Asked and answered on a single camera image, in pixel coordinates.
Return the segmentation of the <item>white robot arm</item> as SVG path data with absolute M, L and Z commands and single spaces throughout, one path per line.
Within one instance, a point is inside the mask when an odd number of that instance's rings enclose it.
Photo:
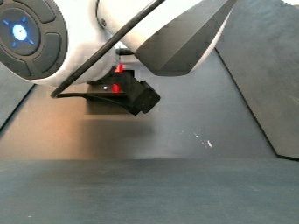
M 0 0 L 0 64 L 21 79 L 59 86 L 101 79 L 117 44 L 157 76 L 189 73 L 209 55 L 237 0 Z

